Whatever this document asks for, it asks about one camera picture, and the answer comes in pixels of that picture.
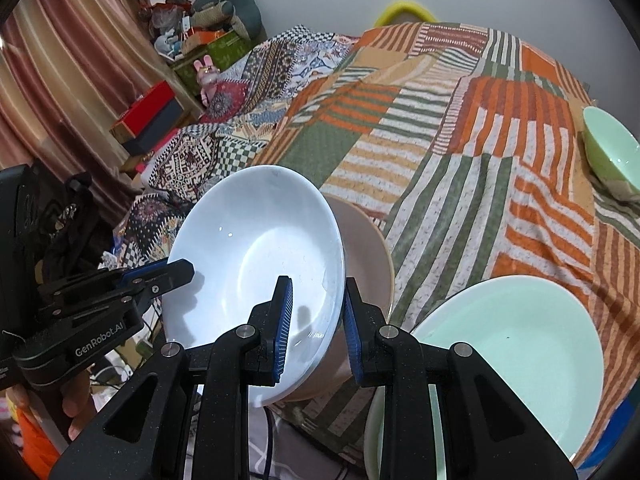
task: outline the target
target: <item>white bowl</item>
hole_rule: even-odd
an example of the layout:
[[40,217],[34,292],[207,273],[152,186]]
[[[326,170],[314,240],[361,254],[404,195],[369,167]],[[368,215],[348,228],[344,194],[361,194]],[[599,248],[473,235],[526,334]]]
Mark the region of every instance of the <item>white bowl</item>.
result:
[[168,341],[192,348],[246,323],[279,275],[293,280],[284,372],[274,388],[251,386],[265,406],[290,394],[324,356],[340,319],[344,252],[326,200],[306,178],[252,166],[207,191],[189,213],[169,261],[189,260],[193,281],[162,297]]

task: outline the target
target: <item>cluttered items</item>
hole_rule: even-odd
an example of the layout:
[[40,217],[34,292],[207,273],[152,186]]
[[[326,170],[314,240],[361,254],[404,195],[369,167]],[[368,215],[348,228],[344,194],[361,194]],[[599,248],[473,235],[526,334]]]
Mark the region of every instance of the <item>cluttered items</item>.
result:
[[120,173],[133,178],[138,173],[136,167],[167,143],[176,128],[193,121],[191,111],[182,107],[167,81],[152,86],[110,129],[111,135],[130,155]]
[[231,33],[250,46],[262,30],[260,10],[254,0],[167,0],[151,7],[149,20],[156,52],[169,63]]

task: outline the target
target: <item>light green bowl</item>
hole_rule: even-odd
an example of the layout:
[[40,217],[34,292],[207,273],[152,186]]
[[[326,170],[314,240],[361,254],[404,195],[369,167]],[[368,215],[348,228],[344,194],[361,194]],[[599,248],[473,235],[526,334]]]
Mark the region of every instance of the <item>light green bowl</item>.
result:
[[614,116],[584,109],[584,149],[593,173],[616,200],[640,202],[640,144]]
[[[596,417],[604,378],[598,333],[585,307],[557,283],[502,276],[449,298],[412,333],[421,343],[450,348],[464,341],[494,368],[572,458]],[[438,480],[446,457],[435,389],[430,386]],[[376,391],[364,433],[369,480],[380,477],[384,388]]]

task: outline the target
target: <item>plate rim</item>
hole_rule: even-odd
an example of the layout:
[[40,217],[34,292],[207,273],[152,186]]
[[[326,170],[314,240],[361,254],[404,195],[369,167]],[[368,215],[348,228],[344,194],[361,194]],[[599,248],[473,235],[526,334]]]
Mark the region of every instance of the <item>plate rim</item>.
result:
[[[418,326],[416,326],[413,330],[411,330],[411,334],[414,334],[416,331],[420,330],[422,327],[424,327],[425,325],[427,325],[427,322],[430,321],[431,324],[435,324],[435,326],[430,326],[429,330],[432,332],[433,330],[437,330],[437,328],[444,322],[444,317],[449,315],[449,312],[452,308],[455,308],[456,311],[461,310],[462,308],[465,307],[465,305],[463,303],[460,303],[460,306],[456,306],[456,304],[454,304],[453,306],[449,305],[448,308],[444,309],[444,307],[446,306],[447,303],[449,303],[450,300],[452,300],[453,298],[458,298],[458,301],[460,300],[460,296],[464,296],[465,293],[468,293],[470,290],[475,289],[475,292],[478,291],[478,288],[481,286],[486,286],[487,283],[491,283],[491,286],[495,286],[495,284],[497,282],[504,282],[504,281],[527,281],[527,282],[539,282],[539,283],[544,283],[545,286],[550,286],[551,288],[556,288],[559,290],[562,290],[563,294],[567,294],[568,297],[571,297],[573,300],[573,303],[576,305],[580,306],[580,310],[578,311],[578,309],[576,309],[576,315],[577,316],[583,316],[586,317],[591,325],[591,327],[593,328],[593,333],[592,335],[595,336],[595,340],[597,341],[597,347],[599,349],[598,355],[600,357],[600,359],[598,360],[598,374],[600,376],[600,395],[599,398],[602,399],[602,389],[604,387],[604,355],[602,353],[602,343],[600,342],[600,337],[598,336],[598,332],[596,330],[596,327],[593,324],[593,320],[591,319],[591,316],[589,315],[589,313],[587,312],[587,309],[584,307],[584,305],[580,302],[580,300],[578,300],[578,298],[575,297],[575,295],[573,295],[569,290],[567,290],[564,286],[559,285],[559,283],[554,282],[553,280],[548,280],[546,278],[542,278],[540,276],[531,276],[529,274],[508,274],[506,276],[497,276],[495,278],[489,278],[488,280],[482,280],[481,282],[475,283],[471,286],[468,286],[467,288],[464,288],[463,290],[460,290],[459,292],[453,294],[451,297],[447,298],[444,303],[438,307],[434,312],[432,312],[431,314],[429,314]],[[369,478],[369,480],[378,480],[378,476],[380,474],[379,470],[378,470],[378,433],[379,433],[379,425],[376,425],[376,427],[374,428],[373,426],[375,425],[375,421],[373,421],[374,418],[374,410],[372,409],[374,405],[376,405],[377,403],[381,402],[380,401],[380,397],[383,396],[383,391],[382,388],[384,388],[384,386],[380,386],[376,389],[376,392],[374,393],[374,396],[372,398],[371,401],[371,405],[370,405],[370,409],[369,409],[369,413],[367,414],[367,421],[365,423],[365,432],[364,432],[364,439],[363,439],[363,443],[362,443],[362,450],[363,450],[363,458],[364,458],[364,465],[365,465],[365,470],[367,473],[367,477]],[[598,412],[598,408],[599,408],[600,403],[598,402],[598,404],[596,405],[596,409],[595,412],[593,414],[593,417],[591,417],[591,423],[589,426],[589,429],[587,431],[587,434],[584,436],[584,438],[586,438],[588,436],[589,431],[591,431],[591,428],[593,427],[593,423],[595,420],[595,417],[597,416],[597,412]],[[376,452],[375,453],[370,453],[368,450],[370,447],[372,447],[371,445],[371,441],[374,440],[375,441],[375,449]]]
[[[309,375],[311,375],[311,373],[318,367],[318,364],[322,360],[322,357],[324,357],[324,355],[326,354],[326,351],[329,347],[331,339],[333,338],[333,334],[335,333],[339,325],[340,316],[342,313],[342,302],[344,298],[346,266],[345,266],[345,259],[344,259],[344,244],[342,242],[342,237],[340,236],[340,229],[338,229],[338,222],[336,221],[334,213],[331,210],[328,202],[326,201],[326,199],[324,198],[320,190],[308,178],[298,173],[297,171],[291,170],[289,168],[285,168],[284,166],[276,166],[273,164],[261,164],[259,166],[249,166],[248,168],[244,168],[242,170],[236,171],[235,173],[229,175],[228,177],[223,178],[219,183],[217,183],[215,186],[209,189],[200,198],[200,200],[196,202],[196,204],[189,211],[188,215],[184,219],[184,222],[180,226],[180,230],[178,231],[178,234],[175,237],[174,244],[172,245],[172,249],[169,252],[169,257],[168,257],[169,263],[173,261],[172,253],[174,252],[174,247],[176,246],[176,244],[178,243],[178,240],[180,239],[180,234],[183,232],[184,226],[189,220],[189,216],[194,212],[197,212],[198,207],[200,209],[204,207],[204,203],[206,201],[207,195],[209,195],[209,200],[212,200],[211,197],[216,192],[221,192],[220,186],[228,187],[230,185],[229,182],[233,184],[236,180],[238,180],[238,178],[247,178],[250,173],[260,173],[263,171],[276,171],[279,173],[287,174],[291,178],[299,181],[299,183],[302,184],[303,187],[309,190],[316,197],[317,199],[316,202],[318,202],[319,206],[324,210],[325,216],[327,216],[329,223],[331,224],[331,229],[334,232],[335,240],[339,245],[340,250],[337,252],[339,253],[340,258],[338,262],[337,272],[338,274],[341,273],[343,275],[343,279],[339,280],[337,285],[337,292],[335,295],[335,297],[340,298],[340,300],[336,300],[334,302],[336,305],[334,306],[334,311],[332,312],[332,316],[330,317],[327,330],[324,333],[324,337],[322,338],[322,341],[320,342],[320,345],[315,355],[313,355],[313,357],[309,359],[308,365],[304,373],[302,374],[302,376],[300,376],[300,378],[297,381],[294,381],[292,384],[290,384],[289,386],[283,389],[279,388],[279,385],[282,383],[276,384],[276,386],[274,386],[273,388],[269,388],[270,394],[267,394],[266,396],[262,394],[263,391],[266,391],[264,386],[250,386],[249,395],[248,395],[249,405],[254,408],[260,408],[263,406],[267,406],[268,404],[273,404],[274,402],[278,402],[279,400],[283,399],[284,397],[288,396],[290,393],[295,391],[295,389],[298,386],[300,386],[300,384],[302,384],[309,377]],[[169,335],[167,334],[167,341],[171,341],[171,340],[177,341],[175,337],[169,338]],[[292,347],[289,347],[287,349],[287,352],[291,352],[291,351],[292,351]]]

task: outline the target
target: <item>pink bunny figurine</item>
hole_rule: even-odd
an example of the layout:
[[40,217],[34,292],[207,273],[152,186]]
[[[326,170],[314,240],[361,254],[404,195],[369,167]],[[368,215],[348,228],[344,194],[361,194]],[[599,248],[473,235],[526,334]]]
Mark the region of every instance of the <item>pink bunny figurine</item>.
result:
[[196,60],[193,62],[193,67],[198,73],[197,78],[200,85],[200,98],[202,99],[202,104],[209,106],[211,99],[213,99],[213,95],[216,93],[216,88],[218,87],[220,70],[213,65],[213,60],[209,54],[207,54],[203,60],[204,65],[200,60]]

